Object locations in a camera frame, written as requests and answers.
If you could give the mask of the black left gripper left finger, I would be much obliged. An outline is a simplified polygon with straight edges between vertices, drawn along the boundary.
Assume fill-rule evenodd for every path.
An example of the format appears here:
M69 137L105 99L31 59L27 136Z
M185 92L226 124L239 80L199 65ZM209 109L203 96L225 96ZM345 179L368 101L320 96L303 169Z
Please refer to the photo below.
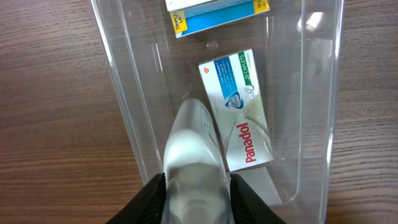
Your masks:
M106 224L160 224L166 192L165 174L156 174Z

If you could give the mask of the white medicine box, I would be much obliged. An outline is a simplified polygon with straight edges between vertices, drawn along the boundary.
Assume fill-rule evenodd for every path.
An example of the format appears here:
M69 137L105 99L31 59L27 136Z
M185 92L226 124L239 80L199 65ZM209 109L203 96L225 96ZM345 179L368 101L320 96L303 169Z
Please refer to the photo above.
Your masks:
M215 1L217 0L165 0L165 3L169 12L175 12Z

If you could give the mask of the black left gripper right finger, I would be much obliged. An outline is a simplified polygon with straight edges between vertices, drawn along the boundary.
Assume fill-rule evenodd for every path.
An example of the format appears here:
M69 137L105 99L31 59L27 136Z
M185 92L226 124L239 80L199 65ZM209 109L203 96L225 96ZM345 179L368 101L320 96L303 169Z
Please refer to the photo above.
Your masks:
M230 175L231 208L235 224L285 224L238 174Z

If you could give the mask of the blue VapoDrops box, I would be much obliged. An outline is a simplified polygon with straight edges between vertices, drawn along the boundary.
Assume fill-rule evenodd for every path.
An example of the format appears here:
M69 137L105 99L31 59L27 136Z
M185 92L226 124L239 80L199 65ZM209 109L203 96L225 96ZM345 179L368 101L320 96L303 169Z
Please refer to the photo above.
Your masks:
M269 10L268 0L220 0L169 13L175 36L181 38Z

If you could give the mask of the white spray bottle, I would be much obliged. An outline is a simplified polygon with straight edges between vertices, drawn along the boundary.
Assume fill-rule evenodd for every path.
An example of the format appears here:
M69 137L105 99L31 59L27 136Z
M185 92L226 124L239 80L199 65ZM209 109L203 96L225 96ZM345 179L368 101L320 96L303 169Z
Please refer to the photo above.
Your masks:
M232 224L229 182L211 116L185 100L164 150L167 194L162 223Z

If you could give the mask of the white Panadol box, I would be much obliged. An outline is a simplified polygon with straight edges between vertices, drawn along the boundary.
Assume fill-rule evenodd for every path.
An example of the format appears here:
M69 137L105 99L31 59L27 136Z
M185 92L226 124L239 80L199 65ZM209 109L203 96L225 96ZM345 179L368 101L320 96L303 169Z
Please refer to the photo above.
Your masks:
M252 49L198 66L230 171L274 160Z

